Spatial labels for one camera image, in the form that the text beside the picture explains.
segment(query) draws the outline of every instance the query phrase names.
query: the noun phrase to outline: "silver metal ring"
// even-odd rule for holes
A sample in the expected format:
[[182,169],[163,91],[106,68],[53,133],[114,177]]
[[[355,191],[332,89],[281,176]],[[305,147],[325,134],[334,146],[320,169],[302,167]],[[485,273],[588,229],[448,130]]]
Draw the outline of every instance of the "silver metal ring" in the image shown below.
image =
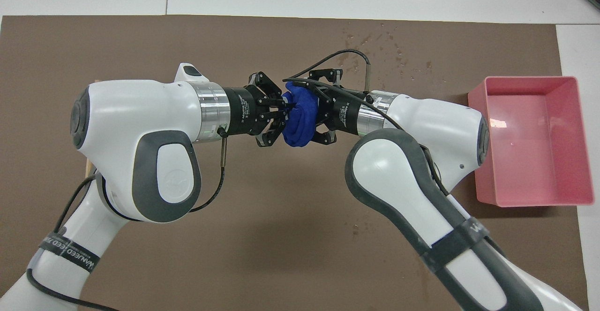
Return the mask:
[[198,95],[202,110],[202,121],[197,142],[220,140],[217,129],[228,129],[231,121],[231,108],[227,94],[214,82],[188,82]]
[[[398,96],[398,94],[389,91],[372,91],[369,95],[373,98],[373,106],[385,114],[388,113],[392,101]],[[356,119],[356,131],[358,131],[359,136],[367,135],[377,129],[383,129],[383,121],[384,118],[381,115],[375,113],[371,108],[361,105]]]

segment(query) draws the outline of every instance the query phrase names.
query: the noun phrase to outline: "white tile floor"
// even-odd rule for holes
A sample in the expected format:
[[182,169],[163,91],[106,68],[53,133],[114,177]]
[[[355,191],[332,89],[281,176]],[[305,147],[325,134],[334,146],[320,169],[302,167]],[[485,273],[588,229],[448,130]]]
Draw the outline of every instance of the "white tile floor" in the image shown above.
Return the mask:
[[[558,25],[563,75],[579,79],[596,193],[600,193],[600,10],[585,0],[0,0],[2,15],[211,14]],[[579,207],[590,311],[600,311],[600,205]]]

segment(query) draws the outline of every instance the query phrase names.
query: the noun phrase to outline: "black strap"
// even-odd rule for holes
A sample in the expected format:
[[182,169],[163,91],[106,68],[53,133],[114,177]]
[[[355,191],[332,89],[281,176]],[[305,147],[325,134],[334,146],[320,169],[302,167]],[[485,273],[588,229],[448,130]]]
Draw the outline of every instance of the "black strap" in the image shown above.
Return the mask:
[[100,261],[100,257],[96,256],[92,251],[89,251],[85,247],[54,232],[50,232],[48,236],[41,241],[39,247],[50,251],[73,264],[77,264],[77,266],[90,273],[96,268],[96,265],[98,265],[98,262]]
[[489,231],[486,227],[475,217],[471,217],[454,228],[450,234],[431,245],[431,249],[423,253],[420,258],[431,272],[436,273],[488,235]]

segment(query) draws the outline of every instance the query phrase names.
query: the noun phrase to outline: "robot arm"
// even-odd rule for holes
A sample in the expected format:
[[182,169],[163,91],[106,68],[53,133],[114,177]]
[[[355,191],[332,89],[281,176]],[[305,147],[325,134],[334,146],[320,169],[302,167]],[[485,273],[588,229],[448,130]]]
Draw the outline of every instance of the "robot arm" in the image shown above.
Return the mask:
[[[313,81],[317,74],[323,73],[313,71]],[[340,78],[341,71],[331,81]],[[385,91],[308,85],[319,96],[317,125],[330,129],[313,141],[331,144],[337,130],[363,137],[345,168],[352,194],[397,226],[463,309],[579,310],[508,262],[485,228],[448,194],[484,161],[488,136],[480,113]],[[189,64],[180,65],[170,84],[91,84],[75,102],[71,134],[98,174],[64,229],[50,234],[34,256],[30,268],[37,281],[79,298],[91,269],[128,220],[167,223],[194,206],[201,175],[193,142],[249,134],[259,146],[270,146],[283,131],[289,106],[264,73],[253,74],[246,87],[225,88]],[[388,129],[392,122],[380,114],[404,131]],[[0,300],[2,311],[75,309],[34,288],[25,275]]]

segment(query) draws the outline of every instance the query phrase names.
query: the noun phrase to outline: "robot logo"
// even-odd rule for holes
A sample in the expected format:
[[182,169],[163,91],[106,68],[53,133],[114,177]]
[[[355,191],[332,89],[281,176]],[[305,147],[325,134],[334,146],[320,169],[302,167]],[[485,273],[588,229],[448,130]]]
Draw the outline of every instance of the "robot logo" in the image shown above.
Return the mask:
[[184,200],[191,189],[191,182],[186,172],[174,169],[165,175],[164,184],[159,186],[163,200],[169,203],[178,203]]

